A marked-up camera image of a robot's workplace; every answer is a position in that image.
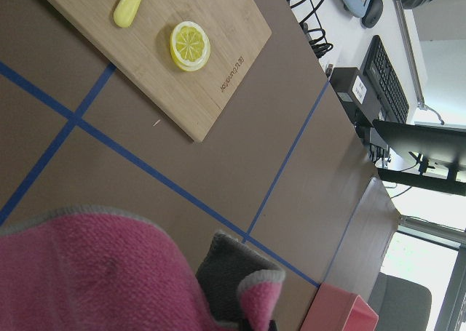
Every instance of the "lemon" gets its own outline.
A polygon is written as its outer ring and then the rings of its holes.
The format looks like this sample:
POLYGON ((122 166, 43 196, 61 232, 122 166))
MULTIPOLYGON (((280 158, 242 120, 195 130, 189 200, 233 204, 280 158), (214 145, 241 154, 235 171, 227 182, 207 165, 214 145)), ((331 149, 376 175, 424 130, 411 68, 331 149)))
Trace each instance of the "lemon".
POLYGON ((210 42, 207 34, 196 23, 178 24, 170 36, 170 53, 173 62, 184 71, 197 71, 208 61, 210 42))

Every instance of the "wooden cutting board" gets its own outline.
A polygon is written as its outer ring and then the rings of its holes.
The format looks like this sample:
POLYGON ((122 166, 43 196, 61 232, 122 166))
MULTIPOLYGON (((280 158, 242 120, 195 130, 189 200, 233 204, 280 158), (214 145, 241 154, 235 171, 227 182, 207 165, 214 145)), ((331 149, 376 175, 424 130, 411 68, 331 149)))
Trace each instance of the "wooden cutting board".
POLYGON ((48 0, 195 141, 202 141, 271 35, 253 0, 142 0, 133 24, 119 28, 119 0, 48 0), (172 29, 198 23, 210 39, 207 65, 178 69, 172 29))

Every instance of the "black keyboard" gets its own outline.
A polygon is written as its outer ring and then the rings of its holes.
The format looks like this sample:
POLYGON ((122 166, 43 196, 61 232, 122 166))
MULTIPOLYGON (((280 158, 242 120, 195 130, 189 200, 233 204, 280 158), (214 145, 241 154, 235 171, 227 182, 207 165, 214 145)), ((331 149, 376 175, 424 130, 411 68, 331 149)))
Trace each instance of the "black keyboard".
POLYGON ((377 93, 385 120, 405 124, 408 101, 378 35, 372 38, 363 72, 377 93))

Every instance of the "pink cloth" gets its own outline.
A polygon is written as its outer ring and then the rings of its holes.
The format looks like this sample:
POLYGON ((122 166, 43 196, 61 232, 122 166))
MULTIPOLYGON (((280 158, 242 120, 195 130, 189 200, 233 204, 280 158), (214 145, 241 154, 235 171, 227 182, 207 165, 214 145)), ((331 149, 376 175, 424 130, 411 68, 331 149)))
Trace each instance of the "pink cloth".
MULTIPOLYGON (((0 330, 233 330, 214 321, 164 231, 119 210, 89 209, 0 236, 0 330)), ((261 302, 261 288, 247 287, 241 303, 266 331, 280 289, 264 283, 272 299, 261 302)))

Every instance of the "computer mouse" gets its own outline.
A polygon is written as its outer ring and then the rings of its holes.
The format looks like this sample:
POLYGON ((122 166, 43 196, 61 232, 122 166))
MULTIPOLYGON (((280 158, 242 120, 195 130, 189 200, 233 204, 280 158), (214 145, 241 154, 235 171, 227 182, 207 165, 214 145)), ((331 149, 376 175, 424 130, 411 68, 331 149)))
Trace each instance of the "computer mouse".
POLYGON ((372 28, 379 22, 382 11, 384 10, 384 2, 382 0, 370 0, 367 6, 366 14, 361 20, 366 28, 372 28))

